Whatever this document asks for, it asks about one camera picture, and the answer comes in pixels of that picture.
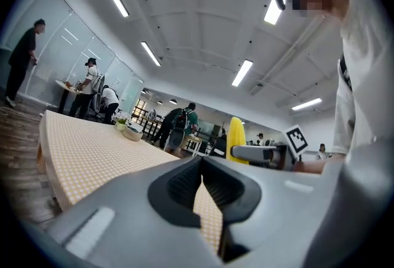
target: floor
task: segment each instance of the floor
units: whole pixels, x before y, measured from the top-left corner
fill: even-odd
[[[9,108],[4,93],[0,94],[0,107]],[[47,176],[40,174],[36,167],[38,114],[46,107],[21,97],[17,97],[16,103],[14,110],[31,118],[10,110],[5,110],[8,115],[0,114],[0,181],[15,214],[46,229],[62,212],[56,199],[51,197]]]

